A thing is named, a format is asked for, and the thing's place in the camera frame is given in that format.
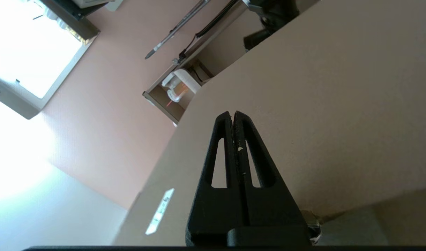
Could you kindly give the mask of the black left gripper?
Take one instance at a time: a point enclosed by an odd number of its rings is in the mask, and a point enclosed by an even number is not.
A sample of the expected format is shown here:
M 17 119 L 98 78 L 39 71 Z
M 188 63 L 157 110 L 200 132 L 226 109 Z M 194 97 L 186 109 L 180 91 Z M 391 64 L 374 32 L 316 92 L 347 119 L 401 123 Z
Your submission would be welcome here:
M 248 10 L 259 16 L 263 26 L 262 30 L 244 37 L 244 47 L 247 52 L 300 14 L 295 0 L 244 0 L 244 3 Z

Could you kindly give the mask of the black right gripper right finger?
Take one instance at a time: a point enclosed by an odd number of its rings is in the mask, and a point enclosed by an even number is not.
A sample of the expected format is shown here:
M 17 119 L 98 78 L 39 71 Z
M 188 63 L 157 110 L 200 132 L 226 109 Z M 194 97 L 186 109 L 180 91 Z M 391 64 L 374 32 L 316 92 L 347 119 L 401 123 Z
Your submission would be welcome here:
M 299 207 L 251 118 L 237 111 L 233 130 L 245 224 L 306 227 Z

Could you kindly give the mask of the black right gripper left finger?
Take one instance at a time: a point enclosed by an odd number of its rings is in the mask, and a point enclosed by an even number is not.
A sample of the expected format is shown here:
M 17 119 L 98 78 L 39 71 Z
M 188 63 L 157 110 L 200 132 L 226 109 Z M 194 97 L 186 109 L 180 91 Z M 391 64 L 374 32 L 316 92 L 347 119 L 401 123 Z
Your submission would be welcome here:
M 248 222 L 245 204 L 245 176 L 248 174 L 247 149 L 240 143 L 234 116 L 221 113 L 214 122 L 203 169 L 186 224 L 187 246 L 227 246 L 228 232 Z M 225 188 L 212 185 L 220 140 L 224 140 Z

